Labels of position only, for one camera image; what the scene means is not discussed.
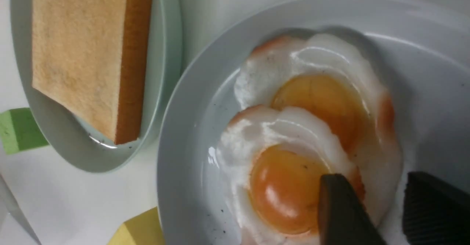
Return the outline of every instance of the toast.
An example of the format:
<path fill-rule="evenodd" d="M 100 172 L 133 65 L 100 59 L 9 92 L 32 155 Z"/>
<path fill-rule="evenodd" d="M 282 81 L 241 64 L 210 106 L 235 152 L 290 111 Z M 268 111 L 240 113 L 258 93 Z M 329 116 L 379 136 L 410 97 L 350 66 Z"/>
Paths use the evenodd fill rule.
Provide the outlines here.
<path fill-rule="evenodd" d="M 32 86 L 114 144 L 139 136 L 152 0 L 32 0 Z"/>

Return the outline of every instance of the fried egg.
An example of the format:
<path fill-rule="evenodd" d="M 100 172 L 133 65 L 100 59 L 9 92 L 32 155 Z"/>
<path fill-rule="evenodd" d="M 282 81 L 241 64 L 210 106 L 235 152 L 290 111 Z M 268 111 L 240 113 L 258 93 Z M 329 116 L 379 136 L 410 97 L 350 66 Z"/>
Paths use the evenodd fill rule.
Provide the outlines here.
<path fill-rule="evenodd" d="M 223 133 L 217 158 L 228 190 L 227 204 L 240 227 L 253 235 L 256 244 L 264 244 L 262 240 L 283 244 L 282 238 L 284 244 L 304 244 L 303 239 L 310 238 L 318 241 L 314 222 L 289 216 L 304 215 L 311 219 L 313 212 L 302 211 L 300 207 L 306 203 L 316 205 L 312 200 L 318 199 L 318 189 L 305 186 L 298 195 L 287 191 L 298 199 L 287 203 L 299 205 L 298 210 L 292 209 L 289 214 L 291 210 L 283 209 L 283 202 L 278 202 L 277 210 L 269 208 L 268 203 L 277 203 L 278 199 L 274 198 L 277 195 L 268 194 L 267 184 L 260 183 L 263 181 L 260 178 L 268 176 L 261 172 L 265 170 L 272 171 L 273 180 L 283 178 L 283 185 L 299 183 L 300 173 L 292 172 L 290 167 L 300 163 L 308 171 L 315 171 L 316 177 L 313 173 L 305 175 L 309 180 L 336 172 L 351 180 L 354 167 L 359 168 L 355 178 L 360 181 L 351 182 L 355 182 L 354 188 L 371 221 L 376 226 L 380 223 L 394 199 L 401 176 L 401 152 L 393 129 L 390 94 L 355 46 L 328 34 L 317 34 L 308 40 L 281 36 L 253 50 L 240 67 L 234 92 L 246 110 L 235 116 Z M 302 108 L 303 113 L 293 108 Z M 314 118 L 307 120 L 307 115 Z M 294 132 L 305 130 L 305 126 L 309 127 L 310 137 Z M 302 143 L 301 147 L 293 146 L 300 145 L 293 142 L 296 139 L 311 139 L 316 148 Z M 330 150 L 328 154 L 322 153 L 325 148 Z M 263 162 L 265 155 L 274 157 Z M 322 161 L 314 164 L 315 158 L 307 156 Z M 265 186 L 260 187 L 260 193 L 265 193 L 264 201 L 250 192 L 260 185 Z"/>
<path fill-rule="evenodd" d="M 228 208 L 252 244 L 319 244 L 323 174 L 342 173 L 363 198 L 357 165 L 328 125 L 302 108 L 241 111 L 222 133 L 216 158 Z"/>

